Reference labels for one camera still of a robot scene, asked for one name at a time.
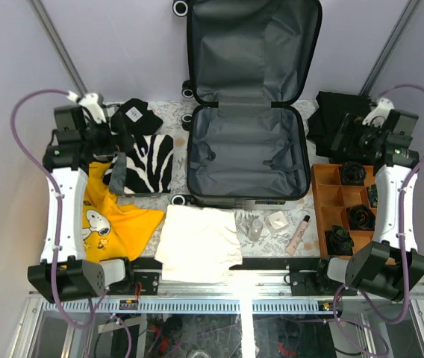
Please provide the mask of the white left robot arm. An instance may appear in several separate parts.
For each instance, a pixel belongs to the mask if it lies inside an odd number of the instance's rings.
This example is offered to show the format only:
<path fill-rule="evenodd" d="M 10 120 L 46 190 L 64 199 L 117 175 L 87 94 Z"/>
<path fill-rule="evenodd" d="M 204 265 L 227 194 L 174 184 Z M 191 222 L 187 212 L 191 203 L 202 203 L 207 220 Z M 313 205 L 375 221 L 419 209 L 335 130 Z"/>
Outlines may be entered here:
<path fill-rule="evenodd" d="M 89 164 L 113 149 L 107 124 L 89 124 L 78 105 L 54 109 L 56 128 L 41 169 L 49 185 L 49 217 L 45 245 L 36 266 L 28 267 L 28 281 L 50 303 L 95 298 L 105 291 L 132 292 L 137 277 L 123 254 L 93 262 L 84 241 L 91 233 L 111 232 L 98 213 L 84 209 Z"/>

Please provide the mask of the black garment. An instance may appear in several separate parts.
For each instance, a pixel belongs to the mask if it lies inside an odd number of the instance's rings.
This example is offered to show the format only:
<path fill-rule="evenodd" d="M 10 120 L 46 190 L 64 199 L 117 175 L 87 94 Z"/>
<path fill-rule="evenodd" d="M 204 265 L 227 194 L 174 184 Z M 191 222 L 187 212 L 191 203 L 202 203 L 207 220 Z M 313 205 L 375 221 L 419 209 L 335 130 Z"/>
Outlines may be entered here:
<path fill-rule="evenodd" d="M 307 139 L 316 146 L 316 154 L 328 157 L 332 163 L 346 158 L 331 150 L 331 144 L 346 114 L 365 116 L 370 112 L 370 98 L 365 95 L 319 91 L 318 108 L 308 119 Z"/>

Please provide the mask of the cream white cloth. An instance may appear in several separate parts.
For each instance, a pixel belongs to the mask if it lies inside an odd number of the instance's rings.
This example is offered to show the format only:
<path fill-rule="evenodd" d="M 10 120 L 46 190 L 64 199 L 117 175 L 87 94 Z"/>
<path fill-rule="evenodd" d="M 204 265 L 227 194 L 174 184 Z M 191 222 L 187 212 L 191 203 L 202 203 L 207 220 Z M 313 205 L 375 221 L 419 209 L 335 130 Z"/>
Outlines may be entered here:
<path fill-rule="evenodd" d="M 234 213 L 170 204 L 155 260 L 164 281 L 221 283 L 243 263 Z"/>

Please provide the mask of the small clear glass bottle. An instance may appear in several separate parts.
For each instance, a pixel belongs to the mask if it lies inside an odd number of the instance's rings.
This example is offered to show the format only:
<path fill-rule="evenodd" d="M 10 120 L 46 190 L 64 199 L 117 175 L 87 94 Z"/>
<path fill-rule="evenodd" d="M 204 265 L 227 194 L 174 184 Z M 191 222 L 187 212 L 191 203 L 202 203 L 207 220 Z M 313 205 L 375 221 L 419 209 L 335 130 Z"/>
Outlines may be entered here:
<path fill-rule="evenodd" d="M 254 219 L 249 226 L 248 238 L 251 242 L 257 242 L 261 238 L 264 223 L 260 219 Z"/>

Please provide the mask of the black cap with label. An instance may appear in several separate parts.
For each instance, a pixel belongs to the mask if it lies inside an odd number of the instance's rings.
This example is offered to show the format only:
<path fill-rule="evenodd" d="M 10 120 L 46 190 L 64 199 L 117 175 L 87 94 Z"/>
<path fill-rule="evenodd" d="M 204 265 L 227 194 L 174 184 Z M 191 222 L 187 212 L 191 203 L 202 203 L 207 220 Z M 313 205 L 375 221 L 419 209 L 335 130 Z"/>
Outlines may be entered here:
<path fill-rule="evenodd" d="M 138 98 L 131 98 L 121 104 L 110 119 L 110 129 L 119 133 L 121 124 L 130 134 L 151 136 L 163 125 L 163 120 L 155 115 L 149 103 Z"/>

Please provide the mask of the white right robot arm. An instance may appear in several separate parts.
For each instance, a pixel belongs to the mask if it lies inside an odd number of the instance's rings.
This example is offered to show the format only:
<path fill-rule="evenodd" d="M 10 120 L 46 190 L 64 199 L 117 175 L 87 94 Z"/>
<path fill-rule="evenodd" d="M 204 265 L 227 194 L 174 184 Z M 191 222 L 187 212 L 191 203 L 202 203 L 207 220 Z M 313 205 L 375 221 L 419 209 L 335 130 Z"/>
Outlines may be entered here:
<path fill-rule="evenodd" d="M 373 165 L 378 207 L 372 241 L 349 259 L 329 256 L 314 287 L 330 294 L 342 283 L 391 301 L 402 301 L 424 276 L 413 227 L 413 194 L 420 156 L 410 148 L 418 116 L 392 109 L 386 115 L 345 115 L 334 147 L 362 154 Z"/>

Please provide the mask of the zebra pattern fleece blanket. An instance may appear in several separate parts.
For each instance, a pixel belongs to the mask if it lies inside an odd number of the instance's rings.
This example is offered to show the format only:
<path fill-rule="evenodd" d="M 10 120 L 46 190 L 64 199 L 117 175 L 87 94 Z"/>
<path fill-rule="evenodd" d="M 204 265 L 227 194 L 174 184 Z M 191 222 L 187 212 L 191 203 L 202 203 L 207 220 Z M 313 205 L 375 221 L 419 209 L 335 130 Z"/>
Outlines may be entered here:
<path fill-rule="evenodd" d="M 139 136 L 130 151 L 115 155 L 102 181 L 116 195 L 169 193 L 173 160 L 170 135 Z"/>

